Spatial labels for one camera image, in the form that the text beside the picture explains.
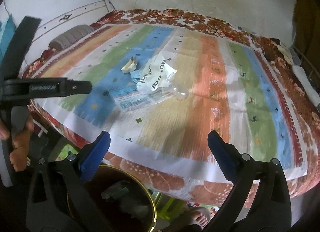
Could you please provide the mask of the person's left hand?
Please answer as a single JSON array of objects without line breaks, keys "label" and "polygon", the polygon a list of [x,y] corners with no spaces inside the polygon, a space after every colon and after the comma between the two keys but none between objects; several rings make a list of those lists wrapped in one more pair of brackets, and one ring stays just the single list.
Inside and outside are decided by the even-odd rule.
[{"label": "person's left hand", "polygon": [[14,150],[9,158],[16,172],[24,171],[27,167],[29,142],[33,130],[33,118],[29,115],[25,123],[25,128],[12,140]]}]

